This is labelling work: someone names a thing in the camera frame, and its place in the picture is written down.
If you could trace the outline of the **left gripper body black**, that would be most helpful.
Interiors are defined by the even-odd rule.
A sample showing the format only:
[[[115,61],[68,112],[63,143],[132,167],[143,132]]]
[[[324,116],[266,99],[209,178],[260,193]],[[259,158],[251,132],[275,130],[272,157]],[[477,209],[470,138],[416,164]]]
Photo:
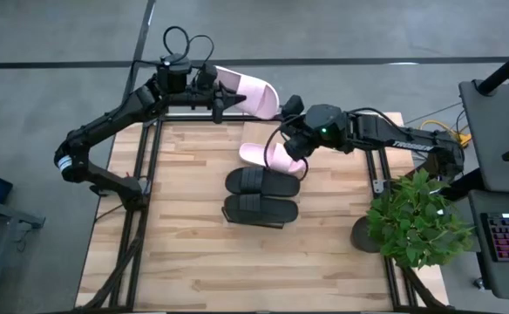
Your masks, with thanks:
[[[189,106],[193,110],[197,106],[204,106],[207,110],[211,110],[219,91],[220,89],[215,86],[208,89],[188,87],[181,93],[163,95],[162,102],[167,106]]]

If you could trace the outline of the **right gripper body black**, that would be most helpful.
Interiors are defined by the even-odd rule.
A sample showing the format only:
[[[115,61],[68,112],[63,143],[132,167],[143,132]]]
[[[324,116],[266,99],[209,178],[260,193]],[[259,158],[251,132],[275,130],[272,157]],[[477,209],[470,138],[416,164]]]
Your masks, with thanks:
[[[282,132],[288,137],[284,147],[293,160],[309,157],[321,145],[321,136],[304,126],[283,126]]]

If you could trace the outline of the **pink rubber slide sandal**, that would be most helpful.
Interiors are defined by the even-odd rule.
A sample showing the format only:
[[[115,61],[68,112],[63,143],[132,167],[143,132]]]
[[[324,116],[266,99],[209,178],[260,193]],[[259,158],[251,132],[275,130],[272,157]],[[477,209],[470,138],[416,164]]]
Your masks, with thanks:
[[[246,97],[234,108],[259,119],[272,119],[278,113],[280,100],[276,89],[271,84],[260,78],[221,66],[215,66],[215,68],[219,82]]]
[[[272,144],[267,150],[260,144],[244,143],[240,146],[239,156],[249,164],[269,166],[272,170],[285,174],[298,174],[306,170],[304,162],[293,160],[281,143]]]

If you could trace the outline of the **black rubber slide sandal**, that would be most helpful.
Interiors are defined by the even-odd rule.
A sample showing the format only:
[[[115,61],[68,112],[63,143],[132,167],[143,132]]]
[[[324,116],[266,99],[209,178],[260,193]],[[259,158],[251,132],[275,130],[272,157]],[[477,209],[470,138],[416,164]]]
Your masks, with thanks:
[[[274,229],[282,229],[299,214],[294,201],[262,195],[230,195],[221,211],[228,222]]]
[[[293,197],[300,192],[301,182],[291,174],[268,170],[265,167],[242,167],[227,175],[225,188],[236,195]]]

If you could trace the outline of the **black round plant pot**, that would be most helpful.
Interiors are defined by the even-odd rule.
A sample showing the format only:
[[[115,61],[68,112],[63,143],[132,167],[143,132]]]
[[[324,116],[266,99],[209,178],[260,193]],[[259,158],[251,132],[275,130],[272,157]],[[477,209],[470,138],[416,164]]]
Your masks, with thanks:
[[[368,219],[360,217],[353,225],[350,235],[351,244],[366,253],[379,253],[380,246],[369,236]]]

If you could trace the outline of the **green leafy artificial plant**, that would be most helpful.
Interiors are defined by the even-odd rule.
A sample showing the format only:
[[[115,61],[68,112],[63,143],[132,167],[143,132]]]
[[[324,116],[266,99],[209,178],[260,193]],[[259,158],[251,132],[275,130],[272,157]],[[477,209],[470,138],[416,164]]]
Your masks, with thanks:
[[[444,265],[473,245],[475,228],[440,194],[447,183],[420,169],[391,182],[367,211],[368,235],[398,267]]]

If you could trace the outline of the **grey desk top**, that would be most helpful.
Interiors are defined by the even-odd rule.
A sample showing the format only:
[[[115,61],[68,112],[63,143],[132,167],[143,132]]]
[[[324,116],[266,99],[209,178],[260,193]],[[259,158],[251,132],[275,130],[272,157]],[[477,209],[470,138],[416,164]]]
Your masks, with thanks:
[[[468,199],[478,235],[478,260],[484,285],[496,297],[509,299],[509,263],[499,263],[492,259],[480,217],[483,213],[509,214],[509,194],[472,190]]]
[[[472,81],[458,85],[478,160],[487,190],[509,193],[509,85],[501,85],[484,96]]]

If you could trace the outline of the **black round pole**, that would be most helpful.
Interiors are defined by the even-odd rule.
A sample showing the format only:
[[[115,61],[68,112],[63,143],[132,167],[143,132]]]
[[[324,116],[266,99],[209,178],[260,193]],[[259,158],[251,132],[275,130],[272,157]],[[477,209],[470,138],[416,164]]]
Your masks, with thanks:
[[[484,96],[492,94],[500,85],[509,79],[509,60],[506,61],[498,70],[480,83],[476,83],[476,90]]]

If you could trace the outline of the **black aluminium table frame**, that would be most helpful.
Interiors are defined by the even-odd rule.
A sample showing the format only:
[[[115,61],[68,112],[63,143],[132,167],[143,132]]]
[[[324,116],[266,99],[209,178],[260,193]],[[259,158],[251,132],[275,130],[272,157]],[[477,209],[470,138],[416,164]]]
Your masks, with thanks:
[[[136,263],[104,309],[132,311],[388,311],[420,305],[400,270],[350,243],[384,178],[412,170],[402,150],[341,154],[321,148],[295,198],[298,218],[283,229],[228,222],[226,176],[241,166],[248,119],[215,125],[174,113],[159,126],[118,133],[109,168],[153,181]]]

